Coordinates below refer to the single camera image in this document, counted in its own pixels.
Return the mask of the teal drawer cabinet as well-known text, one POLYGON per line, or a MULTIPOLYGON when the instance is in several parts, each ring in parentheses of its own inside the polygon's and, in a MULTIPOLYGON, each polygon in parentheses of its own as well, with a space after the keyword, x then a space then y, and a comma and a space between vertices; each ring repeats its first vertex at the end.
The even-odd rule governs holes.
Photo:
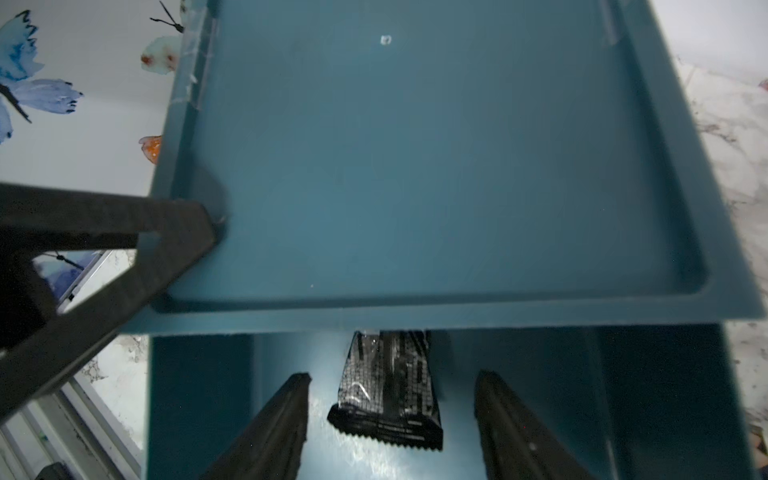
POLYGON ((191 1, 151 193, 218 243, 155 335, 764 313, 646 1, 191 1))

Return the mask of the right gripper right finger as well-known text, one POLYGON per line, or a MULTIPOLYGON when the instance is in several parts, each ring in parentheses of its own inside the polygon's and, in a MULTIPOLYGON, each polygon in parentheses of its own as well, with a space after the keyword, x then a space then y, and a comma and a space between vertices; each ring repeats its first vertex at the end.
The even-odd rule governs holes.
POLYGON ((489 479, 593 477, 499 374, 487 370, 479 372, 475 383, 474 413, 489 479))

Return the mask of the teal top drawer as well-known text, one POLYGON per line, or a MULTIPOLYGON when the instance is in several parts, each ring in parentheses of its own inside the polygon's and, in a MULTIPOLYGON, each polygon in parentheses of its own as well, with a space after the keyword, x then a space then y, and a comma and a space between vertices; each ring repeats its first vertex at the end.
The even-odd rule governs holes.
POLYGON ((447 330, 429 366, 444 446, 343 435, 327 421, 351 332, 156 337, 148 479, 196 479, 287 378, 307 373, 302 479, 482 479, 474 386, 498 373, 599 479, 752 479, 756 473, 717 325, 447 330))

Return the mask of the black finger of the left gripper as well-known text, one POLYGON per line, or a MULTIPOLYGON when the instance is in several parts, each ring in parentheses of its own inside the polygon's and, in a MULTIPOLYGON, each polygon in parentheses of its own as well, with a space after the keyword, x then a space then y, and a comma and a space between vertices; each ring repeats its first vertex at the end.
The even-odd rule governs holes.
POLYGON ((198 202, 2 185, 2 419, 60 388, 215 243, 211 218, 198 202), (147 233, 158 236, 149 257, 58 312, 34 268, 36 256, 133 248, 147 233))

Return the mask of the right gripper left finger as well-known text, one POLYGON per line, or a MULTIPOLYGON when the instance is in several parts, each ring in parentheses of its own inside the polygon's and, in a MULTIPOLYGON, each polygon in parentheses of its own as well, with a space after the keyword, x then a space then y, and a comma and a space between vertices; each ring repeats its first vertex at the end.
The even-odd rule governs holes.
POLYGON ((298 476, 309 418, 307 373, 291 375, 203 479, 286 479, 298 476))

